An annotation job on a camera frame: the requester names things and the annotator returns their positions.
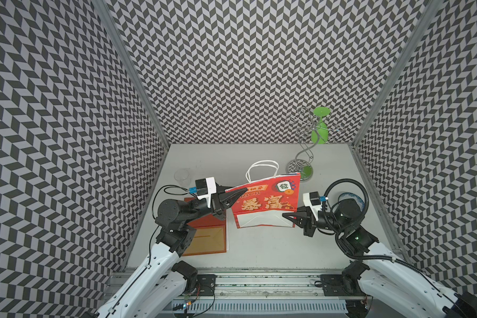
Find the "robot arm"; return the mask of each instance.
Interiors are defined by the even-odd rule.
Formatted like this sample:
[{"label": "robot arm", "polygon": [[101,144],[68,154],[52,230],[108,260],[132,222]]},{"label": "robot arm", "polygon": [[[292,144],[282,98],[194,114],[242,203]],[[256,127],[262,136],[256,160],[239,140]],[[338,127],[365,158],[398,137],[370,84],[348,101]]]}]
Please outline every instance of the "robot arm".
[{"label": "robot arm", "polygon": [[[353,199],[341,201],[336,211],[326,211],[327,195],[341,182],[351,182],[361,188],[364,205],[361,209]],[[397,257],[378,238],[367,232],[360,222],[367,212],[369,197],[357,181],[338,180],[324,196],[318,192],[303,194],[304,207],[295,213],[284,213],[286,219],[312,237],[316,229],[334,235],[338,247],[355,259],[343,271],[343,288],[371,295],[407,318],[477,318],[477,297],[464,292],[457,294]]]},{"label": "robot arm", "polygon": [[82,317],[154,318],[174,298],[193,290],[198,271],[184,261],[179,262],[196,232],[187,223],[208,214],[224,219],[226,209],[247,191],[225,192],[225,189],[228,187],[217,185],[214,178],[206,178],[196,180],[196,187],[191,191],[196,193],[197,199],[164,200],[156,218],[161,232],[150,255],[96,313],[85,313]]}]

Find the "paper bag handle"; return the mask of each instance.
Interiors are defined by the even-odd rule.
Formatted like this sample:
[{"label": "paper bag handle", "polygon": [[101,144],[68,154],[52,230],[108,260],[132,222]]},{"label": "paper bag handle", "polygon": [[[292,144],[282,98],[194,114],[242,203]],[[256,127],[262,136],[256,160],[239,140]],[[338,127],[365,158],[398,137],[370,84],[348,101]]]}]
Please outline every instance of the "paper bag handle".
[{"label": "paper bag handle", "polygon": [[[267,164],[267,163],[262,163],[262,162],[272,162],[273,164],[275,165],[272,165],[272,164]],[[251,183],[251,175],[250,175],[250,171],[251,171],[251,168],[254,168],[254,167],[259,167],[259,166],[266,166],[266,167],[272,167],[272,168],[275,168],[276,169],[276,172],[274,172],[273,174],[273,177],[277,175],[277,171],[279,170],[279,163],[273,161],[273,160],[260,160],[260,161],[257,161],[255,163],[253,163],[249,169],[247,169],[247,172],[246,172],[246,180],[248,183]]]}]

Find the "checkered wall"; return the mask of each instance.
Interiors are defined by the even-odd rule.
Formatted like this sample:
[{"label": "checkered wall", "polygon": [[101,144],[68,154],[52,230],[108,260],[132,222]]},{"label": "checkered wall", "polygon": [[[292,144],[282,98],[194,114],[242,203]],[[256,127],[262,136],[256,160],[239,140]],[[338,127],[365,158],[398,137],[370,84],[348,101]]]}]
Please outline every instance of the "checkered wall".
[{"label": "checkered wall", "polygon": [[477,295],[477,1],[433,19],[360,151],[417,265]]},{"label": "checkered wall", "polygon": [[162,154],[89,0],[0,1],[0,317],[96,307]]},{"label": "checkered wall", "polygon": [[350,142],[423,0],[107,0],[171,143],[292,143],[327,106]]}]

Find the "round metal base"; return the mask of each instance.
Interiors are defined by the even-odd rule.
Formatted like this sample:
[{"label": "round metal base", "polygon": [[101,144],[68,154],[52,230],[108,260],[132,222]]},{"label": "round metal base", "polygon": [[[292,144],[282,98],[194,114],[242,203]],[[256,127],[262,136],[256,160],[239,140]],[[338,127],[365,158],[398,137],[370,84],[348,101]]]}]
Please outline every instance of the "round metal base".
[{"label": "round metal base", "polygon": [[313,167],[305,160],[297,159],[297,162],[295,162],[295,159],[293,159],[286,165],[286,173],[300,173],[301,181],[307,181],[313,176]]}]

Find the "mounting plate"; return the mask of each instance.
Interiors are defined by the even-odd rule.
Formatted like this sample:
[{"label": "mounting plate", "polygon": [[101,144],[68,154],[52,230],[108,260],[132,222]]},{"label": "mounting plate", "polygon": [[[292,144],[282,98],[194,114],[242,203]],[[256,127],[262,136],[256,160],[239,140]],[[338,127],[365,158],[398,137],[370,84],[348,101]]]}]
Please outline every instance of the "mounting plate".
[{"label": "mounting plate", "polygon": [[350,293],[343,288],[343,275],[320,275],[325,296],[366,296],[362,291]]},{"label": "mounting plate", "polygon": [[197,275],[196,284],[200,285],[200,296],[213,296],[216,289],[216,275]]}]

